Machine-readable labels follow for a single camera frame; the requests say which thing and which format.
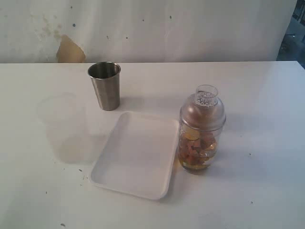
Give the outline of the clear plastic shaker lid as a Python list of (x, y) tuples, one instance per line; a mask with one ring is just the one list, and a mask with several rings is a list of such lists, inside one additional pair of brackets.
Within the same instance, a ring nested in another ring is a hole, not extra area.
[(208, 84), (199, 85), (182, 105), (180, 121), (199, 131), (211, 132), (223, 128), (226, 113), (217, 88)]

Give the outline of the stainless steel cup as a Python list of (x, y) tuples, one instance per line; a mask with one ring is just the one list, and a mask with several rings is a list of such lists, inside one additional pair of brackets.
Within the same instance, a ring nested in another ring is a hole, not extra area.
[(88, 68), (99, 106), (104, 111), (120, 106), (120, 72), (120, 65), (114, 62), (98, 62)]

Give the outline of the translucent plastic container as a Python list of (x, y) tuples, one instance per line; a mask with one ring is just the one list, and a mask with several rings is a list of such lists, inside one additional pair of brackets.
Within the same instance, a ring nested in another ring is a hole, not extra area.
[(78, 97), (62, 93), (38, 103), (37, 116), (57, 159), (67, 164), (85, 164), (90, 160), (92, 141), (85, 107)]

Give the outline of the white rectangular tray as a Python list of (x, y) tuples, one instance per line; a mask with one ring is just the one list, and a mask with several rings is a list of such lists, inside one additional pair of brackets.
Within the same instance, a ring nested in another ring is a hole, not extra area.
[(179, 135), (175, 119), (124, 112), (95, 161), (89, 181), (96, 187), (160, 200), (168, 192)]

